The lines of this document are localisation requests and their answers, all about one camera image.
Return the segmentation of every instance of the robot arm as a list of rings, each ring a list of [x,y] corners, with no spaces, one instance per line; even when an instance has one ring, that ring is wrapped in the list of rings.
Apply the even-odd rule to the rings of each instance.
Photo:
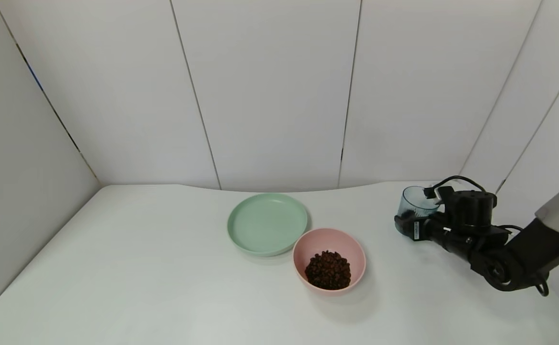
[[[427,198],[439,195],[445,212],[422,218],[416,218],[412,211],[399,214],[395,222],[400,232],[413,241],[433,241],[457,254],[498,290],[535,286],[541,295],[547,296],[549,271],[559,265],[559,194],[509,241],[511,232],[507,229],[520,227],[491,224],[496,195],[475,183],[481,191],[455,192],[450,186],[439,186],[448,179],[424,189]]]

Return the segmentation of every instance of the bowl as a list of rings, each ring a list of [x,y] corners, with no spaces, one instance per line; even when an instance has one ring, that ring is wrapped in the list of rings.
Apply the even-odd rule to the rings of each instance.
[[[323,251],[337,252],[341,254],[341,257],[347,259],[352,274],[349,286],[340,290],[325,290],[308,282],[305,268],[312,257]],[[365,252],[358,241],[336,229],[315,229],[303,234],[294,245],[292,259],[294,267],[297,269],[297,275],[303,284],[313,292],[325,296],[340,296],[351,290],[358,284],[366,268]]]

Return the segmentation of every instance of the plate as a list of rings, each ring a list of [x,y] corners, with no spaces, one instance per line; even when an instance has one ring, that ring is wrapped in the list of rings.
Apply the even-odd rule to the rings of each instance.
[[[284,194],[243,200],[228,218],[228,235],[245,253],[270,257],[289,251],[307,229],[307,210]]]

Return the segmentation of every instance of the black cable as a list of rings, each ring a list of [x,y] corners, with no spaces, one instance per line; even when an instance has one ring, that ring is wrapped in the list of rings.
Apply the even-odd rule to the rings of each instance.
[[[443,184],[447,183],[450,180],[462,180],[462,181],[466,181],[474,186],[476,186],[477,188],[479,188],[482,192],[485,192],[486,190],[483,188],[483,186],[480,186],[479,184],[477,184],[477,182],[473,181],[472,179],[469,179],[469,177],[464,177],[461,175],[454,175],[454,176],[450,176],[446,179],[444,179],[443,181],[441,181],[438,184],[435,184],[434,186],[432,186],[432,189],[435,190],[437,188],[439,188],[440,186],[442,186]]]
[[[549,295],[549,288],[547,286],[547,282],[542,277],[541,273],[537,273],[536,276],[539,279],[539,281],[541,282],[541,284],[537,284],[537,285],[535,285],[535,287],[537,288],[537,291],[539,291],[540,295],[542,295],[543,297],[546,297],[547,295]]]
[[[524,229],[520,228],[517,225],[511,225],[511,224],[506,224],[506,225],[496,225],[497,228],[501,228],[501,229],[516,229],[516,230],[520,230],[520,231],[524,231]]]

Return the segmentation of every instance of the table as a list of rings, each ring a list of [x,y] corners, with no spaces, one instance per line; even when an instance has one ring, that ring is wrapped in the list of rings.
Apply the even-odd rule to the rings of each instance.
[[[258,258],[232,244],[228,215],[252,193],[107,186],[0,297],[0,345],[559,345],[553,292],[496,291],[439,245],[395,230],[413,184],[425,183],[289,194],[313,229],[364,247],[365,277],[343,297],[308,291],[290,253]]]

